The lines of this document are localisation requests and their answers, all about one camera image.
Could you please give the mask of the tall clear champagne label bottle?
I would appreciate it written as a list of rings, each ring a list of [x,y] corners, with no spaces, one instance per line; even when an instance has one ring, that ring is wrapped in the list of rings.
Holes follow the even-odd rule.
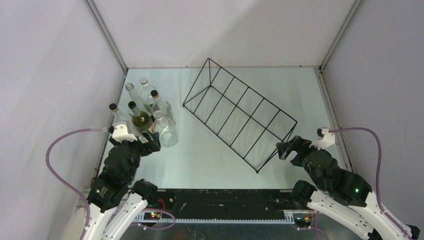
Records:
[[[124,87],[127,90],[128,94],[130,96],[130,99],[136,103],[136,105],[139,108],[139,110],[145,112],[146,109],[145,109],[145,107],[143,105],[143,102],[142,102],[142,100],[140,98],[140,95],[138,94],[138,92],[135,89],[135,86],[131,82],[128,82],[128,83],[125,84]]]

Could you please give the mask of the dark green wine bottle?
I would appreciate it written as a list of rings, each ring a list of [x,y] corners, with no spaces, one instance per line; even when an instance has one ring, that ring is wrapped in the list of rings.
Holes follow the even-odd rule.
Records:
[[[139,109],[134,101],[128,103],[132,112],[131,121],[139,133],[154,133],[153,120],[149,113]]]

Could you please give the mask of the clear bottle white frosted label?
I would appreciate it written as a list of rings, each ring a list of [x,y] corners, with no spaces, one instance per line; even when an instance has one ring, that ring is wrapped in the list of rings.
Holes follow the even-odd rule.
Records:
[[[179,135],[174,122],[160,110],[153,112],[154,131],[159,133],[159,142],[162,148],[172,148],[179,141]]]

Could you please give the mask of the short clear bottle white cap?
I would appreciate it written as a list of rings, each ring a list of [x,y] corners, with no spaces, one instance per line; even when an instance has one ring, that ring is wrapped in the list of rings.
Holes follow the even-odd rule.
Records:
[[[144,105],[152,106],[154,101],[151,95],[151,91],[157,90],[157,88],[151,85],[146,77],[141,77],[139,79],[139,82],[141,84],[140,97],[141,97],[142,103]]]

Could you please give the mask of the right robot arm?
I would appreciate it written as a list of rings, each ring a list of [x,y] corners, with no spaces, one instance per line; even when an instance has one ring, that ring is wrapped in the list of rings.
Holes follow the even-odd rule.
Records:
[[[420,229],[404,224],[378,203],[377,192],[360,175],[342,169],[326,148],[335,143],[333,133],[322,133],[315,141],[298,135],[278,142],[278,157],[291,152],[294,166],[303,168],[313,184],[299,180],[291,194],[291,204],[320,212],[344,225],[362,240],[416,240]]]

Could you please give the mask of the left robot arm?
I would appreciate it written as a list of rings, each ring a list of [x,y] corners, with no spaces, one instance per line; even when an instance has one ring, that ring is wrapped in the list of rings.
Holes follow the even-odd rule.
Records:
[[[143,133],[142,143],[131,134],[122,141],[109,137],[113,147],[102,172],[91,184],[84,207],[77,210],[62,234],[63,240],[118,240],[135,217],[158,202],[158,188],[145,179],[135,180],[141,157],[161,149],[159,133]]]

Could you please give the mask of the clear bottle cork stopper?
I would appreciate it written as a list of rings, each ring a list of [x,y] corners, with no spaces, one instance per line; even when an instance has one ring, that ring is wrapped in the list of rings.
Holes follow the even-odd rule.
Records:
[[[159,92],[157,90],[152,90],[150,92],[150,95],[152,96],[152,100],[153,100],[153,105],[152,105],[152,110],[153,110],[153,117],[155,120],[158,119],[157,114],[155,113],[156,111],[161,111],[161,114],[163,117],[167,117],[169,119],[172,120],[173,124],[176,124],[176,120],[172,111],[172,106],[170,105],[170,103],[166,100],[164,100],[161,95],[159,94]]]

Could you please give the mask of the clear bottle brown cork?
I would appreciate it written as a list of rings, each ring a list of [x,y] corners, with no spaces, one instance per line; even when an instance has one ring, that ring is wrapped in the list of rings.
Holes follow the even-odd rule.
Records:
[[[128,128],[131,127],[131,118],[129,114],[124,113],[115,103],[111,103],[109,109],[113,114],[112,125],[114,127],[120,124],[125,124]]]

